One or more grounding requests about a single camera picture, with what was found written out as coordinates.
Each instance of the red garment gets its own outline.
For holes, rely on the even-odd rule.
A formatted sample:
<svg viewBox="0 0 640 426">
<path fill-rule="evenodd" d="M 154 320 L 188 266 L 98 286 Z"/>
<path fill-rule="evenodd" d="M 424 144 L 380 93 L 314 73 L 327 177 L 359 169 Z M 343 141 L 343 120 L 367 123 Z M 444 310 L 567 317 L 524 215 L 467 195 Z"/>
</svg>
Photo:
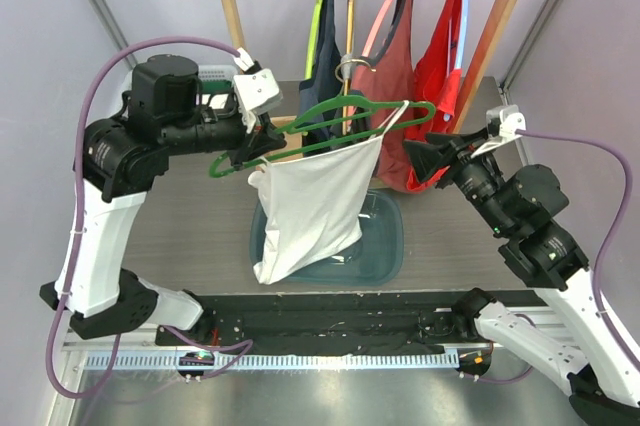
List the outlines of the red garment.
<svg viewBox="0 0 640 426">
<path fill-rule="evenodd" d="M 448 71 L 448 68 L 453 68 L 455 64 L 461 13 L 462 0 L 445 0 L 431 43 L 422 59 L 418 61 L 414 72 L 415 101 L 432 102 L 436 106 L 436 113 L 426 123 L 406 128 L 405 139 L 426 142 L 427 133 L 450 133 L 453 129 L 462 71 L 460 69 Z M 449 36 L 449 21 L 451 21 L 451 36 Z M 447 114 L 450 116 L 449 121 L 444 119 Z M 446 169 L 442 169 L 426 183 L 420 183 L 412 169 L 406 187 L 411 192 L 424 191 L 437 182 L 445 171 Z"/>
<path fill-rule="evenodd" d="M 378 54 L 368 62 L 375 72 L 365 66 L 357 66 L 351 85 L 352 92 L 360 92 L 371 101 L 402 101 L 413 99 L 413 65 L 411 63 L 411 13 L 413 0 L 396 0 L 391 30 Z M 400 121 L 413 119 L 409 108 Z M 372 115 L 371 127 L 380 124 L 395 109 L 382 109 Z M 382 149 L 376 176 L 396 191 L 407 191 L 407 178 L 411 162 L 402 147 L 403 130 L 389 131 L 382 140 Z"/>
</svg>

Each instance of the wooden post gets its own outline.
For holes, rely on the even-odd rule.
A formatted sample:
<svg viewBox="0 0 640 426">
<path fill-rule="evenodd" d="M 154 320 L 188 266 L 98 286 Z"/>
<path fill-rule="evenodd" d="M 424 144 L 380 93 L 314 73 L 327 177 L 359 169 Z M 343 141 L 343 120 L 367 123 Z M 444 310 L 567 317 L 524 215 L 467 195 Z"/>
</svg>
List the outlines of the wooden post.
<svg viewBox="0 0 640 426">
<path fill-rule="evenodd" d="M 242 32 L 242 24 L 240 23 L 240 14 L 238 14 L 238 5 L 236 4 L 236 0 L 221 1 L 233 46 L 235 48 L 244 48 L 244 33 Z"/>
<path fill-rule="evenodd" d="M 482 31 L 482 36 L 480 36 L 480 41 L 478 41 L 478 47 L 473 54 L 469 70 L 458 94 L 454 133 L 460 130 L 469 112 L 473 98 L 478 91 L 487 66 L 491 62 L 491 58 L 500 41 L 504 28 L 509 22 L 516 1 L 517 0 L 495 0 L 493 3 L 487 24 Z"/>
</svg>

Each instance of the white tank top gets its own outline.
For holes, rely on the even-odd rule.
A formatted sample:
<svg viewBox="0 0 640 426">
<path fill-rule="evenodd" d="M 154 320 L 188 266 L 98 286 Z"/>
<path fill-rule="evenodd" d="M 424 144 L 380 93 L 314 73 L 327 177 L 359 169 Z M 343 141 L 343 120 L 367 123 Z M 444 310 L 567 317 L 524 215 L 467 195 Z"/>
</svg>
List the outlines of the white tank top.
<svg viewBox="0 0 640 426">
<path fill-rule="evenodd" d="M 267 216 L 262 261 L 253 267 L 259 283 L 280 281 L 360 239 L 358 214 L 382 138 L 408 104 L 387 118 L 381 135 L 361 143 L 281 163 L 263 158 L 249 176 Z"/>
</svg>

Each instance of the lime green hanger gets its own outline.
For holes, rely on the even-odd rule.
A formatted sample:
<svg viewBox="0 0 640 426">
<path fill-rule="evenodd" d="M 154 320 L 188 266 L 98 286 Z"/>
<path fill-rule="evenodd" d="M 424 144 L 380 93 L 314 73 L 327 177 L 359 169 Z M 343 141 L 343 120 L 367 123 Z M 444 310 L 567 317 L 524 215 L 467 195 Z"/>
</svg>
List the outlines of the lime green hanger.
<svg viewBox="0 0 640 426">
<path fill-rule="evenodd" d="M 404 104 L 406 103 L 406 101 L 391 101 L 391 102 L 382 102 L 382 103 L 376 103 L 373 101 L 369 101 L 367 98 L 365 98 L 364 96 L 337 96 L 333 99 L 328 99 L 326 101 L 323 101 L 322 103 L 316 104 L 313 108 L 309 109 L 308 111 L 306 111 L 304 114 L 298 116 L 294 121 L 292 121 L 289 124 L 286 124 L 280 128 L 278 128 L 276 130 L 277 133 L 287 133 L 287 134 L 297 134 L 297 133 L 305 133 L 307 131 L 312 131 L 314 129 L 318 129 L 318 128 L 324 128 L 327 126 L 331 126 L 334 124 L 339 124 L 342 123 L 344 121 L 353 121 L 355 119 L 360 119 L 360 118 L 367 118 L 371 115 L 373 115 L 376 111 L 380 110 L 380 109 L 397 109 L 401 106 L 404 106 Z M 332 119 L 329 121 L 324 121 L 322 123 L 316 123 L 316 124 L 308 124 L 309 122 L 311 122 L 315 117 L 322 115 L 322 113 L 326 112 L 326 111 L 331 111 L 332 109 L 342 109 L 343 107 L 346 106 L 354 106 L 357 108 L 360 108 L 362 110 L 365 110 L 362 113 L 357 113 L 354 114 L 353 116 L 349 116 L 346 118 L 336 118 L 336 119 Z M 432 103 L 429 103 L 427 101 L 421 101 L 421 102 L 409 102 L 408 105 L 409 108 L 422 108 L 427 110 L 427 114 L 420 118 L 420 119 L 413 119 L 410 121 L 404 121 L 402 123 L 397 123 L 395 124 L 391 130 L 395 130 L 395 129 L 402 129 L 402 128 L 406 128 L 408 126 L 413 126 L 416 124 L 421 124 L 424 123 L 426 121 L 429 121 L 431 118 L 433 118 L 433 115 L 435 114 L 436 108 Z M 377 129 L 372 129 L 369 131 L 363 131 L 360 133 L 354 133 L 354 134 L 349 134 L 347 136 L 342 136 L 339 138 L 332 138 L 329 139 L 327 141 L 323 141 L 321 143 L 316 143 L 316 144 L 311 144 L 309 146 L 304 146 L 302 148 L 297 148 L 294 149 L 292 151 L 284 151 L 282 153 L 275 153 L 272 154 L 266 158 L 258 158 L 258 159 L 254 159 L 253 161 L 248 161 L 246 163 L 243 163 L 242 165 L 242 169 L 247 169 L 247 168 L 254 168 L 260 164 L 264 163 L 264 160 L 268 160 L 268 161 L 276 161 L 278 159 L 283 159 L 283 158 L 287 158 L 289 156 L 294 156 L 296 154 L 304 154 L 304 153 L 309 153 L 311 151 L 316 151 L 318 149 L 322 149 L 322 148 L 328 148 L 331 146 L 335 146 L 338 144 L 342 144 L 342 143 L 346 143 L 349 141 L 356 141 L 358 139 L 365 139 L 370 137 L 373 134 L 378 134 L 378 133 L 382 133 L 384 131 L 384 127 L 380 127 Z M 222 164 L 222 162 L 227 159 L 229 156 L 227 155 L 227 153 L 221 154 L 214 162 L 213 164 L 211 164 L 211 168 L 209 168 L 209 176 L 211 176 L 212 178 L 222 178 L 224 176 L 227 176 L 231 173 L 234 173 L 235 171 L 237 171 L 234 168 L 228 168 L 225 169 L 224 171 L 218 171 L 218 167 L 220 167 L 220 165 Z"/>
<path fill-rule="evenodd" d="M 311 31 L 309 33 L 309 44 L 307 45 L 307 63 L 304 69 L 304 79 L 311 78 L 313 73 L 313 63 L 316 59 L 316 45 L 318 43 L 318 32 L 320 31 L 320 13 L 324 0 L 316 0 L 311 18 Z"/>
</svg>

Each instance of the metal hook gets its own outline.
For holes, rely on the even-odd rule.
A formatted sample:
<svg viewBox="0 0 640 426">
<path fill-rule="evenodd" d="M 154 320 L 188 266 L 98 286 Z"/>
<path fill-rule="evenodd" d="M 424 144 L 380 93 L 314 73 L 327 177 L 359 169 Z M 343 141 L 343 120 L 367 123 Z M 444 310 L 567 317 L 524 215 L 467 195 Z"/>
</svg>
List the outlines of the metal hook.
<svg viewBox="0 0 640 426">
<path fill-rule="evenodd" d="M 338 66 L 336 66 L 336 70 L 335 70 L 336 79 L 338 81 L 340 81 L 341 83 L 344 83 L 344 79 L 342 78 L 342 75 L 340 75 L 338 73 L 341 71 L 342 66 L 344 66 L 345 64 L 349 64 L 349 63 L 364 64 L 372 72 L 374 72 L 374 73 L 376 72 L 376 68 L 371 66 L 371 64 L 369 64 L 369 62 L 365 61 L 364 59 L 360 59 L 360 58 L 345 59 Z"/>
</svg>

